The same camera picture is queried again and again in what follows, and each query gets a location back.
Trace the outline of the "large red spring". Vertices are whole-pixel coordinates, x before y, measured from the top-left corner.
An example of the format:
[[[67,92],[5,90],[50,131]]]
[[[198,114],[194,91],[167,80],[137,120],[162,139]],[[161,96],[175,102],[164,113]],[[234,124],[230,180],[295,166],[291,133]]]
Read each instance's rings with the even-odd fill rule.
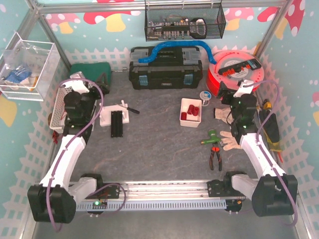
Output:
[[[194,109],[193,109],[193,115],[194,115],[195,117],[197,117],[197,116],[199,115],[199,112],[200,112],[200,108],[199,108],[199,107],[194,107]]]

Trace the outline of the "white peg fixture base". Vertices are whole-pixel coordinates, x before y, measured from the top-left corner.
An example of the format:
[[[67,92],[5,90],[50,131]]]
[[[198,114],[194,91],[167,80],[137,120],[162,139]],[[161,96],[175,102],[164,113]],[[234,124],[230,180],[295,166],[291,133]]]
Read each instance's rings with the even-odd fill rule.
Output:
[[[104,106],[101,109],[99,119],[100,119],[100,126],[111,126],[112,118],[118,118],[120,113],[122,117],[123,124],[129,123],[129,111],[127,110],[128,104],[125,103],[124,100],[121,100],[120,104],[115,104],[111,106]]]

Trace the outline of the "black handled screwdriver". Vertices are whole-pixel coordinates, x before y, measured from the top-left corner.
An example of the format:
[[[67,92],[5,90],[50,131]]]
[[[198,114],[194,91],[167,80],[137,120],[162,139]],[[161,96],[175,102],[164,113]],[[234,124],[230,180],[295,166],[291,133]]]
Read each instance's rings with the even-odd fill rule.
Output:
[[[138,115],[140,114],[140,112],[139,112],[138,110],[132,109],[132,108],[130,108],[130,107],[126,107],[126,106],[123,106],[123,105],[120,105],[120,104],[118,104],[118,106],[123,107],[123,108],[125,108],[127,111],[133,112],[133,113],[135,113],[135,114],[138,114]]]

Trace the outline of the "black rectangular plate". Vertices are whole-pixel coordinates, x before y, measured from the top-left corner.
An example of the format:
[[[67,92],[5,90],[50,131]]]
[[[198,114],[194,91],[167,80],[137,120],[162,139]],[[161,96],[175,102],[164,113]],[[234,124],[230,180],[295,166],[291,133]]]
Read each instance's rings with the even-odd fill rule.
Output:
[[[123,136],[123,112],[111,112],[111,138]]]

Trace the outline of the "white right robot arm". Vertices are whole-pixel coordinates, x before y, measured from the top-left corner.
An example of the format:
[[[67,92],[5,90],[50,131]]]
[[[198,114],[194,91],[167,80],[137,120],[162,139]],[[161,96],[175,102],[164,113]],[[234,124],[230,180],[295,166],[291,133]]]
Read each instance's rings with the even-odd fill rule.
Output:
[[[261,129],[254,121],[257,111],[257,99],[252,93],[254,86],[253,81],[243,80],[238,90],[232,90],[220,82],[217,94],[222,104],[230,106],[231,134],[249,157],[258,177],[252,179],[243,173],[228,173],[231,188],[251,200],[259,217],[296,216],[298,182],[276,163],[263,142]]]

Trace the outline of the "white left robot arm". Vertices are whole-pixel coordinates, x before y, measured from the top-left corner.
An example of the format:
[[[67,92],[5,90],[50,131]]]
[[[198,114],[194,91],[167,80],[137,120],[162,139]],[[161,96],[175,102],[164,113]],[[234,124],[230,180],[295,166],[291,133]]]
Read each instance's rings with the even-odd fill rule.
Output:
[[[60,87],[71,89],[63,98],[66,117],[60,149],[40,183],[32,185],[27,192],[34,220],[54,226],[70,223],[77,205],[103,187],[102,176],[94,173],[83,174],[73,185],[69,183],[101,112],[96,108],[96,101],[102,101],[110,92],[105,73],[97,81],[72,75]]]

